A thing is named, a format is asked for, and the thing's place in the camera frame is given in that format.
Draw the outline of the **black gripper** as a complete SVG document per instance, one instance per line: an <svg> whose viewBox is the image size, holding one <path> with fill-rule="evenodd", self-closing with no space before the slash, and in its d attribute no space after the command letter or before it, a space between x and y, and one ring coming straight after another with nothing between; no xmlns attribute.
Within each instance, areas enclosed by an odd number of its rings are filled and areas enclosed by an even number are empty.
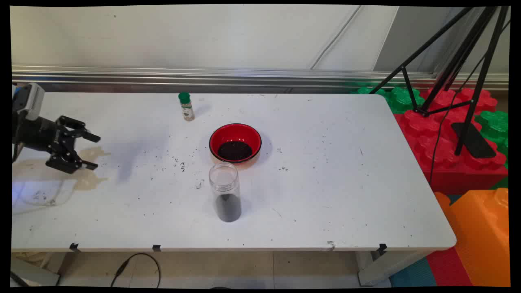
<svg viewBox="0 0 521 293"><path fill-rule="evenodd" d="M50 168L67 174L73 174L80 169L95 170L98 165L84 161L75 150L75 142L59 142L63 138L84 138L98 143L101 137L92 134L85 122L60 116L54 122L38 117L36 120L12 117L13 156L19 156L23 148L48 152L50 158L45 162Z"/></svg>

